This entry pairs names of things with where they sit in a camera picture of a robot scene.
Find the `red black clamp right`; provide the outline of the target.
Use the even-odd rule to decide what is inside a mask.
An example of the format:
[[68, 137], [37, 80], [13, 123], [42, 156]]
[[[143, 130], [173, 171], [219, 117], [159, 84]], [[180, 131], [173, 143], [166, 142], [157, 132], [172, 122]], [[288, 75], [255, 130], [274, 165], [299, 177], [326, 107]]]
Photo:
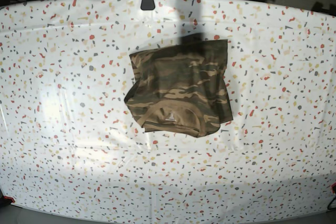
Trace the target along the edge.
[[334, 194], [336, 194], [336, 183], [332, 184], [332, 185], [331, 185], [331, 188], [332, 188], [332, 192], [333, 192]]

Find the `red black clamp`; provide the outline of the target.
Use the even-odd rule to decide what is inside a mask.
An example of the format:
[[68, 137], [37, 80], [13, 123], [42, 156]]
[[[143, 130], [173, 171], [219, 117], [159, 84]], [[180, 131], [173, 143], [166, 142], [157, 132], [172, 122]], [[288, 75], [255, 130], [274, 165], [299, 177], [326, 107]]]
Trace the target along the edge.
[[10, 204], [13, 203], [13, 202], [14, 202], [13, 199], [10, 198], [10, 197], [2, 196], [2, 197], [0, 198], [0, 206], [1, 206], [1, 207], [8, 206], [8, 205], [10, 205]]
[[336, 194], [336, 183], [332, 184], [332, 185], [331, 185], [331, 188], [332, 188], [332, 192], [333, 192], [334, 194]]

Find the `camouflage T-shirt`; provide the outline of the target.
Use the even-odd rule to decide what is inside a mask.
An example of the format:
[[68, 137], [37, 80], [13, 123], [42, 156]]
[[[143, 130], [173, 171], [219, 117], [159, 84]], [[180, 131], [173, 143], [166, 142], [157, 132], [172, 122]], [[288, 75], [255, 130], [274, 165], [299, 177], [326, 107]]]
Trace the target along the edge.
[[226, 39], [148, 49], [129, 58], [135, 83], [124, 102], [147, 132], [204, 137], [233, 119], [224, 82]]

